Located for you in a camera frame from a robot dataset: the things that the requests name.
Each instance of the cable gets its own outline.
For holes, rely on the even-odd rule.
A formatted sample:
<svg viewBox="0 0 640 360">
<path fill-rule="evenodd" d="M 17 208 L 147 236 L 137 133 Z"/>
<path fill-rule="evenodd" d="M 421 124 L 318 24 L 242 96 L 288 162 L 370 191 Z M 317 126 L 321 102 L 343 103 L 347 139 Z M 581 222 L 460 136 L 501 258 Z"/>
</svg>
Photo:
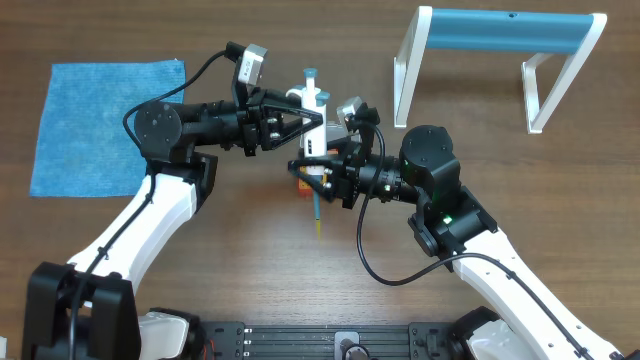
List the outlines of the cable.
<svg viewBox="0 0 640 360">
<path fill-rule="evenodd" d="M 366 123 L 366 122 L 361 122 L 358 126 L 367 126 L 371 129 L 373 129 L 376 133 L 376 136 L 378 138 L 378 143 L 380 145 L 380 160 L 378 162 L 378 165 L 376 167 L 376 172 L 373 175 L 373 179 L 371 181 L 371 186 L 369 186 L 369 190 L 367 191 L 367 194 L 364 198 L 364 201 L 362 202 L 362 208 L 360 209 L 360 216 L 358 217 L 358 228 L 357 228 L 357 247 L 358 247 L 358 255 L 360 256 L 360 260 L 362 261 L 362 265 L 364 265 L 365 270 L 367 270 L 367 272 L 369 273 L 369 275 L 371 275 L 371 277 L 373 277 L 374 279 L 376 279 L 376 281 L 384 284 L 384 285 L 388 285 L 388 286 L 400 286 L 400 285 L 405 285 L 408 284 L 412 281 L 415 281 L 421 277 L 423 277 L 424 275 L 430 273 L 431 271 L 441 267 L 442 265 L 445 264 L 449 264 L 452 263 L 456 260 L 460 260 L 463 258 L 477 258 L 477 259 L 482 259 L 485 261 L 490 262 L 491 264 L 495 265 L 496 267 L 498 267 L 500 270 L 504 271 L 507 274 L 507 277 L 509 279 L 514 280 L 518 285 L 520 285 L 520 287 L 522 288 L 522 290 L 524 290 L 530 297 L 531 299 L 538 304 L 538 306 L 540 307 L 540 309 L 549 317 L 549 319 L 551 320 L 551 322 L 553 322 L 553 324 L 558 328 L 558 330 L 562 333 L 562 335 L 565 336 L 565 338 L 567 339 L 567 341 L 569 343 L 571 343 L 571 345 L 576 349 L 576 355 L 579 357 L 584 356 L 584 358 L 586 360 L 593 360 L 593 357 L 591 357 L 591 355 L 589 355 L 588 350 L 584 347 L 582 347 L 578 341 L 571 335 L 571 333 L 569 333 L 569 331 L 564 327 L 564 325 L 562 325 L 562 323 L 560 322 L 560 320 L 558 320 L 558 318 L 551 312 L 551 310 L 547 307 L 547 305 L 544 304 L 544 302 L 542 302 L 542 300 L 540 300 L 540 298 L 538 297 L 538 295 L 536 295 L 533 290 L 531 290 L 531 288 L 529 288 L 529 286 L 527 286 L 527 284 L 522 281 L 522 279 L 520 279 L 518 277 L 518 275 L 516 275 L 516 273 L 514 271 L 511 271 L 508 267 L 506 267 L 505 265 L 503 265 L 502 263 L 500 263 L 498 260 L 484 255 L 484 254 L 478 254 L 478 253 L 463 253 L 463 254 L 458 254 L 458 255 L 453 255 L 450 256 L 449 258 L 446 258 L 444 260 L 440 260 L 437 261 L 429 266 L 427 266 L 426 268 L 418 271 L 417 273 L 404 278 L 402 280 L 387 280 L 382 278 L 381 276 L 379 276 L 378 274 L 376 274 L 375 271 L 373 271 L 373 269 L 371 269 L 371 267 L 369 266 L 369 263 L 367 262 L 367 259 L 364 255 L 364 251 L 362 249 L 362 223 L 364 220 L 364 215 L 365 212 L 367 211 L 367 205 L 369 204 L 369 200 L 371 198 L 371 195 L 373 194 L 373 190 L 375 189 L 375 184 L 378 181 L 378 176 L 380 175 L 380 171 L 382 171 L 382 166 L 383 166 L 383 162 L 384 162 L 384 156 L 385 156 L 385 144 L 384 144 L 384 137 L 382 136 L 382 133 L 380 132 L 380 129 L 378 129 L 377 126 L 371 124 L 371 123 Z"/>
<path fill-rule="evenodd" d="M 127 131 L 127 134 L 129 135 L 129 137 L 131 138 L 131 140 L 133 141 L 134 144 L 136 144 L 136 147 L 138 147 L 138 149 L 140 149 L 140 141 L 138 140 L 138 138 L 136 138 L 136 136 L 133 134 L 133 132 L 131 131 L 131 128 L 129 128 L 129 116 L 131 116 L 131 114 L 133 114 L 134 112 L 140 110 L 140 108 L 142 108 L 143 106 L 155 102 L 155 101 L 160 101 L 162 99 L 166 99 L 171 95 L 177 94 L 178 92 L 186 89 L 187 87 L 189 87 L 191 84 L 193 84 L 196 80 L 198 80 L 198 78 L 200 77 L 200 75 L 202 75 L 202 73 L 204 73 L 205 70 L 207 70 L 207 68 L 209 67 L 209 65 L 211 65 L 212 62 L 214 62 L 216 59 L 218 59 L 219 57 L 223 56 L 225 54 L 225 51 L 218 51 L 217 53 L 213 54 L 213 56 L 211 56 L 209 58 L 209 60 L 207 60 L 204 64 L 202 64 L 202 66 L 200 67 L 200 70 L 198 70 L 198 72 L 193 75 L 191 77 L 191 79 L 189 79 L 187 82 L 185 82 L 184 84 L 178 86 L 177 88 L 169 91 L 168 93 L 164 94 L 164 95 L 160 95 L 158 97 L 155 97 L 151 100 L 147 100 L 145 102 L 143 102 L 142 104 L 136 105 L 134 106 L 131 110 L 127 111 L 126 114 L 124 114 L 124 119 L 122 119 L 122 125 L 124 126 L 124 129 Z"/>
<path fill-rule="evenodd" d="M 193 75 L 191 77 L 191 79 L 189 79 L 184 84 L 178 86 L 177 88 L 169 91 L 166 94 L 160 95 L 160 96 L 155 97 L 155 98 L 153 98 L 151 100 L 147 100 L 147 101 L 145 101 L 145 102 L 143 102 L 141 104 L 138 104 L 138 105 L 134 106 L 131 110 L 127 111 L 127 113 L 124 115 L 124 118 L 122 119 L 122 125 L 124 126 L 124 129 L 127 132 L 127 134 L 129 135 L 129 137 L 131 138 L 131 140 L 134 142 L 134 144 L 136 144 L 136 147 L 138 149 L 140 149 L 140 141 L 135 137 L 135 135 L 131 131 L 131 128 L 129 128 L 129 124 L 128 124 L 129 116 L 131 116 L 131 114 L 133 114 L 134 112 L 140 110 L 140 108 L 142 108 L 143 106 L 145 106 L 145 105 L 147 105 L 149 103 L 152 103 L 152 102 L 155 102 L 155 101 L 160 101 L 162 99 L 166 99 L 169 96 L 174 95 L 174 94 L 186 89 L 191 84 L 193 84 L 196 80 L 198 80 L 200 75 L 202 75 L 202 73 L 204 73 L 204 71 L 209 67 L 209 65 L 211 65 L 212 62 L 214 62 L 216 59 L 218 59 L 219 57 L 221 57 L 223 55 L 225 55 L 225 51 L 224 50 L 218 51 L 217 53 L 213 54 L 213 56 L 211 56 L 200 67 L 200 70 L 198 70 L 198 72 L 195 73 L 195 75 Z M 107 251 L 111 248 L 111 246 L 113 246 L 113 244 L 116 242 L 116 240 L 118 240 L 118 237 L 120 237 L 120 235 L 122 235 L 122 233 L 127 229 L 127 227 L 129 227 L 129 225 L 131 225 L 131 223 L 138 217 L 138 215 L 140 215 L 140 213 L 147 207 L 147 205 L 151 202 L 151 199 L 153 198 L 153 193 L 155 192 L 155 189 L 156 189 L 156 174 L 153 172 L 153 169 L 151 168 L 151 164 L 150 164 L 149 161 L 147 161 L 147 170 L 148 170 L 149 174 L 151 175 L 151 188 L 149 189 L 149 193 L 145 196 L 145 199 L 142 202 L 142 204 L 140 204 L 140 207 L 138 207 L 138 209 L 127 219 L 127 221 L 124 222 L 124 224 L 122 224 L 122 226 L 115 232 L 115 234 L 113 234 L 113 236 L 111 237 L 111 239 L 109 239 L 107 244 L 104 247 L 98 248 L 98 255 L 93 260 L 91 265 L 89 265 L 87 270 L 84 272 L 84 274 L 82 276 L 82 280 L 80 280 L 80 284 L 78 285 L 78 288 L 76 289 L 76 292 L 75 292 L 75 294 L 73 296 L 73 300 L 71 302 L 71 320 L 70 320 L 70 323 L 69 323 L 69 360 L 75 360 L 76 359 L 76 343 L 77 343 L 77 341 L 76 341 L 76 327 L 77 327 L 77 322 L 78 322 L 78 310 L 80 309 L 80 303 L 81 303 L 81 300 L 82 300 L 82 293 L 84 291 L 84 288 L 87 286 L 87 283 L 89 282 L 89 277 L 90 277 L 91 273 L 98 266 L 98 263 L 100 263 L 100 261 L 102 261 L 102 258 L 107 254 Z"/>
</svg>

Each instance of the blue towel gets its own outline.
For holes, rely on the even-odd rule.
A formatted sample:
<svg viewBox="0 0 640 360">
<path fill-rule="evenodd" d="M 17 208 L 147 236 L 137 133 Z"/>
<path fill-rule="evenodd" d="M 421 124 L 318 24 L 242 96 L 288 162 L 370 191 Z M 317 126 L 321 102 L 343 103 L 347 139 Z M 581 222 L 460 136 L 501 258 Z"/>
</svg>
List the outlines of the blue towel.
<svg viewBox="0 0 640 360">
<path fill-rule="evenodd" d="M 31 196 L 135 194 L 145 161 L 122 127 L 135 105 L 185 82 L 184 62 L 55 64 L 40 120 Z M 181 91 L 166 101 L 182 102 Z M 133 129 L 133 118 L 129 124 Z"/>
</svg>

